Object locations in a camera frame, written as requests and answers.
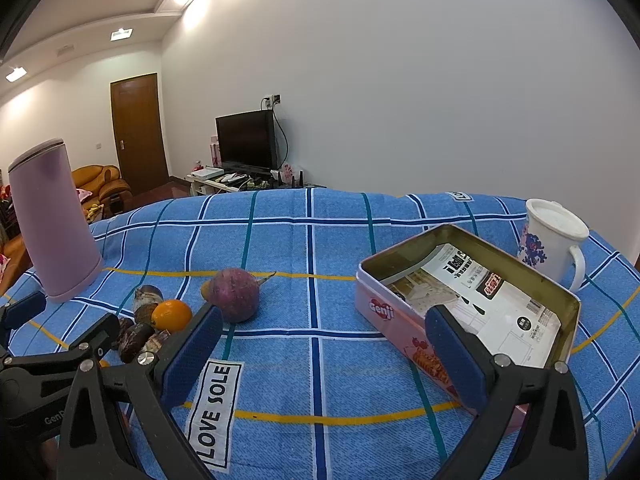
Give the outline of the pink metal tin box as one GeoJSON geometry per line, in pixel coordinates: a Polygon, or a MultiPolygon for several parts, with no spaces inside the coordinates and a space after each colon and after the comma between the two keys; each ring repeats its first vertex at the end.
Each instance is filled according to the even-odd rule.
{"type": "Polygon", "coordinates": [[[568,360],[580,313],[568,289],[453,224],[364,259],[357,310],[468,412],[477,394],[454,384],[454,368],[426,332],[427,311],[436,306],[491,353],[537,368],[568,360]]]}

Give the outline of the black television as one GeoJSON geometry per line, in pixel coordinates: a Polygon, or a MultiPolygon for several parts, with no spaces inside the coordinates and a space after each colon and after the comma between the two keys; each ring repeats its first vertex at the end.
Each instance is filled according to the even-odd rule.
{"type": "Polygon", "coordinates": [[[277,168],[278,151],[272,110],[253,110],[217,117],[216,133],[224,168],[277,168]]]}

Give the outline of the white tv stand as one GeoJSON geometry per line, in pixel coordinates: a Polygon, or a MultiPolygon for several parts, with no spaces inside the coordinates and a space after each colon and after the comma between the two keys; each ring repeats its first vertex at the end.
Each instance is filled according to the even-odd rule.
{"type": "Polygon", "coordinates": [[[277,188],[303,188],[306,184],[303,171],[291,168],[267,172],[242,172],[205,166],[186,175],[190,194],[216,195],[248,191],[267,191],[277,188]]]}

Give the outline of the brown wooden door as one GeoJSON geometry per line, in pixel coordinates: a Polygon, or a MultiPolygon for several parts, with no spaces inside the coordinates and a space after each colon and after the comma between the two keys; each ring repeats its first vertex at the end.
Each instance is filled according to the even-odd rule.
{"type": "Polygon", "coordinates": [[[111,108],[119,169],[134,195],[166,184],[157,73],[112,82],[111,108]]]}

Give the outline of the dark brown water chestnut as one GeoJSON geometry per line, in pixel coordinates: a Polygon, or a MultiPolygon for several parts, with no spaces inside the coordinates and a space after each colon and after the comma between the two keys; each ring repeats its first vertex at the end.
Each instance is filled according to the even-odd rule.
{"type": "Polygon", "coordinates": [[[154,328],[148,323],[130,326],[120,338],[117,349],[119,359],[123,363],[131,363],[154,333],[154,328]]]}

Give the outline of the printed paper in tin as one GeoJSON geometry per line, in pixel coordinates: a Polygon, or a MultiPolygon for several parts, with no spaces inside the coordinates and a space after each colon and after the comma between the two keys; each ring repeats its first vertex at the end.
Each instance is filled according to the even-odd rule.
{"type": "Polygon", "coordinates": [[[383,284],[422,316],[442,304],[490,353],[518,365],[543,368],[561,327],[555,313],[449,243],[383,284]]]}

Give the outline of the cut sugarcane piece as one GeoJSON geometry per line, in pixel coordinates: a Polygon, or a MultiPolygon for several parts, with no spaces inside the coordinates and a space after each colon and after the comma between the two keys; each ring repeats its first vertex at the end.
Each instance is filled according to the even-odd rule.
{"type": "Polygon", "coordinates": [[[161,332],[154,333],[143,345],[142,352],[159,352],[170,336],[171,333],[169,330],[162,330],[161,332]]]}

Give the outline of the purple round radish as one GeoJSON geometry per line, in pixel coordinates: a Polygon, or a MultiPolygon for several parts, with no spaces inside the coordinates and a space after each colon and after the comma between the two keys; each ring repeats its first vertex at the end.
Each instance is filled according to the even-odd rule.
{"type": "Polygon", "coordinates": [[[275,275],[272,272],[264,278],[256,278],[243,269],[227,268],[201,286],[201,295],[221,310],[227,323],[243,323],[257,312],[260,286],[275,275]]]}

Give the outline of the blue plaid tablecloth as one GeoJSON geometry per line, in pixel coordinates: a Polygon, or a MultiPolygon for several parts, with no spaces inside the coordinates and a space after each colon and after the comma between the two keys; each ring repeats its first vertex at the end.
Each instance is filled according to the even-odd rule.
{"type": "Polygon", "coordinates": [[[216,272],[264,279],[254,318],[226,327],[216,361],[242,366],[219,479],[427,479],[471,415],[433,382],[424,344],[395,348],[356,309],[360,262],[453,224],[509,254],[526,207],[512,197],[308,188],[174,198],[88,226],[103,266],[70,301],[10,337],[17,356],[62,352],[151,284],[192,308],[216,272]]]}

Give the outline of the orange tangerine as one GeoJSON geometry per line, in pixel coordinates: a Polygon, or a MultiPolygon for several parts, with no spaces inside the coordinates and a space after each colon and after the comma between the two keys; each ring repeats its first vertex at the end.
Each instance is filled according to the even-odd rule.
{"type": "Polygon", "coordinates": [[[192,320],[191,308],[178,299],[168,299],[158,304],[151,315],[151,325],[162,332],[178,333],[192,320]]]}

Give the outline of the white floral mug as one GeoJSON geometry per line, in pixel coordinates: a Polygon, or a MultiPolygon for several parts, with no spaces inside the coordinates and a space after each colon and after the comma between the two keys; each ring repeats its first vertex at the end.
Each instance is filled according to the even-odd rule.
{"type": "Polygon", "coordinates": [[[586,276],[582,243],[590,231],[585,222],[557,202],[526,200],[526,220],[518,246],[518,260],[561,283],[570,266],[574,276],[567,289],[577,292],[586,276]]]}

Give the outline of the orange leather sofa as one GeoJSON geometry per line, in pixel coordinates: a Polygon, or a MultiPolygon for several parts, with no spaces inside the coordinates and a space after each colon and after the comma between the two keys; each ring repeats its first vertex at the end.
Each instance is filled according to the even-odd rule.
{"type": "Polygon", "coordinates": [[[116,166],[83,166],[72,171],[72,178],[89,223],[131,209],[131,188],[116,166]]]}

